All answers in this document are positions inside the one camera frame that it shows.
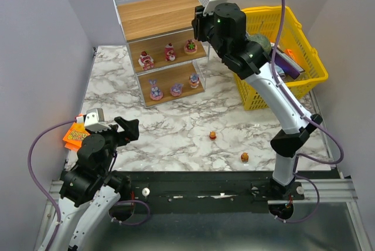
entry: white marble surface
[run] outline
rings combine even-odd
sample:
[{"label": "white marble surface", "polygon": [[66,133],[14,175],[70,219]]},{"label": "white marble surface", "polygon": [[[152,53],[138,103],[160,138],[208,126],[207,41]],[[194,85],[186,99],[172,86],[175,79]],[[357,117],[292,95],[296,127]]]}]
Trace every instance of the white marble surface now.
[{"label": "white marble surface", "polygon": [[[206,70],[206,91],[144,108],[126,48],[102,46],[93,66],[82,113],[93,107],[104,110],[105,119],[116,116],[139,119],[139,140],[118,150],[114,169],[122,171],[241,171],[273,170],[275,152],[270,140],[280,130],[270,109],[244,111],[232,73],[212,52]],[[302,104],[311,109],[306,96]],[[217,133],[209,139],[209,131]],[[247,152],[249,162],[240,155]],[[318,131],[302,152],[327,160]],[[69,154],[67,167],[76,162]],[[301,158],[299,170],[327,170]]]}]

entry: pastry figurine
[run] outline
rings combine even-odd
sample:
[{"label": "pastry figurine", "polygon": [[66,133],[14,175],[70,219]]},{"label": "pastry figurine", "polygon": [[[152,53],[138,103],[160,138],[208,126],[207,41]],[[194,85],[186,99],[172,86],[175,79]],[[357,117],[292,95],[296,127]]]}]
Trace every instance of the pastry figurine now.
[{"label": "pastry figurine", "polygon": [[165,60],[167,62],[172,62],[176,59],[175,49],[173,48],[173,45],[171,43],[165,46],[164,54],[165,54]]},{"label": "pastry figurine", "polygon": [[171,87],[171,95],[173,97],[178,97],[182,94],[182,86],[183,84],[176,83]]},{"label": "pastry figurine", "polygon": [[194,55],[198,51],[198,46],[195,44],[194,40],[187,40],[185,46],[183,47],[183,51],[188,55]]},{"label": "pastry figurine", "polygon": [[152,100],[161,100],[163,97],[163,92],[156,85],[156,79],[153,79],[153,80],[150,79],[148,81],[151,84],[150,98]]},{"label": "pastry figurine", "polygon": [[247,152],[244,152],[244,153],[241,154],[241,161],[243,163],[248,162],[248,154],[247,154]]},{"label": "pastry figurine", "polygon": [[199,76],[197,73],[192,73],[189,78],[190,87],[195,89],[199,86]]},{"label": "pastry figurine", "polygon": [[211,140],[214,140],[216,138],[216,133],[215,133],[215,131],[211,131],[210,132],[210,139]]},{"label": "pastry figurine", "polygon": [[141,53],[138,63],[142,66],[143,70],[149,70],[154,67],[154,59],[145,50]]}]

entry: purple cable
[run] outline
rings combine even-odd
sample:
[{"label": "purple cable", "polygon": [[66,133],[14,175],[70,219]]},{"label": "purple cable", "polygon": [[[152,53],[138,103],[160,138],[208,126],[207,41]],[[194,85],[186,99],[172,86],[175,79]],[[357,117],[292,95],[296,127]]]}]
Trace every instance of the purple cable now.
[{"label": "purple cable", "polygon": [[112,215],[110,215],[112,221],[117,222],[117,223],[119,223],[120,225],[124,225],[124,226],[139,226],[139,225],[141,225],[141,224],[147,222],[147,221],[150,219],[150,217],[151,217],[151,209],[150,209],[150,207],[147,205],[147,203],[145,203],[145,202],[143,202],[143,201],[136,200],[136,199],[133,199],[133,200],[124,200],[124,201],[119,201],[119,202],[117,202],[114,206],[118,206],[118,205],[120,205],[120,204],[126,204],[126,203],[139,203],[139,204],[142,204],[142,205],[143,205],[144,207],[146,207],[146,209],[147,209],[147,216],[146,216],[146,218],[143,219],[143,220],[140,221],[140,222],[137,222],[137,223],[126,223],[126,222],[123,222],[123,221],[119,221],[119,220],[117,220],[115,217],[112,217]]},{"label": "purple cable", "polygon": [[[76,122],[76,120],[72,120],[72,121],[68,121],[68,122],[63,122],[63,123],[60,123],[60,124],[57,124],[55,126],[52,126],[50,128],[48,128],[47,130],[44,130],[43,132],[41,132],[36,138],[35,140],[33,141],[33,143],[31,144],[31,147],[30,147],[30,150],[29,150],[29,154],[28,154],[28,168],[29,168],[29,172],[30,172],[30,176],[31,178],[33,179],[34,183],[36,184],[36,186],[41,190],[41,192],[48,198],[48,200],[52,203],[53,207],[55,208],[56,210],[56,214],[57,214],[57,221],[60,222],[61,221],[61,211],[60,211],[60,208],[58,206],[58,204],[56,203],[56,201],[52,198],[52,196],[44,189],[44,187],[42,187],[42,185],[40,184],[40,182],[38,181],[38,179],[35,177],[35,174],[34,174],[34,171],[33,171],[33,168],[31,166],[31,155],[33,153],[33,149],[35,147],[35,144],[37,143],[37,141],[46,133],[48,133],[49,131],[52,131],[53,129],[56,129],[60,126],[63,126],[63,125],[66,125],[66,124],[72,124]],[[54,238],[56,237],[56,234],[57,234],[57,231],[59,230],[59,226],[60,225],[56,225],[53,233],[52,233],[52,236],[51,236],[51,239],[49,240],[47,246],[46,246],[46,251],[48,251],[54,241]]]}]

